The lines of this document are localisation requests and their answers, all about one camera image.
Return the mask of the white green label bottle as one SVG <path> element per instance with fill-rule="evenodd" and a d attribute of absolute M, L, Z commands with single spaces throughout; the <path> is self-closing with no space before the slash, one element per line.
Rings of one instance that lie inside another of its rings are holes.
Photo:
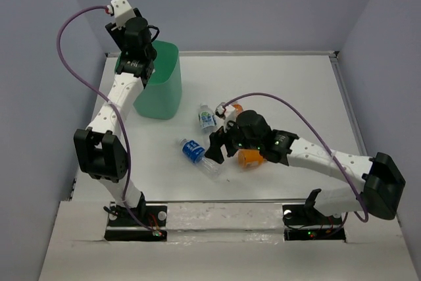
<path fill-rule="evenodd" d="M 202 133 L 209 135 L 216 131 L 217 121 L 214 111 L 205 103 L 201 103 L 198 112 L 199 125 Z"/>

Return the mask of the blue label plastic bottle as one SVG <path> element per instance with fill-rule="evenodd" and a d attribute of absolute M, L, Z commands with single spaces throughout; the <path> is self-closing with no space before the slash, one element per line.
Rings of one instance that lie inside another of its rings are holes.
<path fill-rule="evenodd" d="M 180 147 L 184 157 L 205 176 L 211 180 L 219 178 L 221 173 L 219 165 L 205 157 L 205 148 L 200 143 L 183 138 L 180 140 Z"/>

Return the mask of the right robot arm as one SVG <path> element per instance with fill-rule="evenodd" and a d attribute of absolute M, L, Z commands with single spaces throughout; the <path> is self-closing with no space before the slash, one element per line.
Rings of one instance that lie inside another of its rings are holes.
<path fill-rule="evenodd" d="M 205 156 L 218 164 L 238 151 L 256 151 L 267 162 L 311 170 L 346 183 L 344 188 L 314 189 L 303 206 L 311 223 L 324 217 L 359 212 L 393 220 L 406 181 L 394 160 L 379 152 L 373 157 L 326 149 L 297 134 L 272 129 L 254 110 L 238 111 L 220 106 L 216 115 L 224 124 L 210 139 Z"/>

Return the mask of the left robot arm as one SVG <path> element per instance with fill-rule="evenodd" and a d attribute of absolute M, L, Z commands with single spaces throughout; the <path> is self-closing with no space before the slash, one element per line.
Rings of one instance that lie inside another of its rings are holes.
<path fill-rule="evenodd" d="M 155 70 L 156 35 L 138 9 L 131 9 L 126 18 L 119 14 L 114 17 L 115 21 L 106 26 L 121 50 L 114 82 L 97 116 L 87 128 L 75 132 L 74 145 L 80 170 L 106 187 L 114 198 L 114 214 L 138 225 L 145 219 L 145 196 L 130 179 L 131 153 L 124 122 Z"/>

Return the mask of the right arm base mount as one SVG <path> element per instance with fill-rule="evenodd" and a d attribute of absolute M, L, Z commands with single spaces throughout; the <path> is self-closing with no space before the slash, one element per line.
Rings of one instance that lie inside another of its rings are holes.
<path fill-rule="evenodd" d="M 312 190 L 304 203 L 282 205 L 285 241 L 346 241 L 342 216 L 325 216 L 315 209 L 321 189 Z"/>

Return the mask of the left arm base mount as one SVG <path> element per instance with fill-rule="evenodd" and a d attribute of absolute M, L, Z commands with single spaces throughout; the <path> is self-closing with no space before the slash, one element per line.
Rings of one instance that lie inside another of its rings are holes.
<path fill-rule="evenodd" d="M 108 242 L 165 242 L 168 207 L 162 203 L 146 203 L 143 218 L 136 220 L 125 207 L 111 203 L 104 206 L 107 213 L 105 239 Z"/>

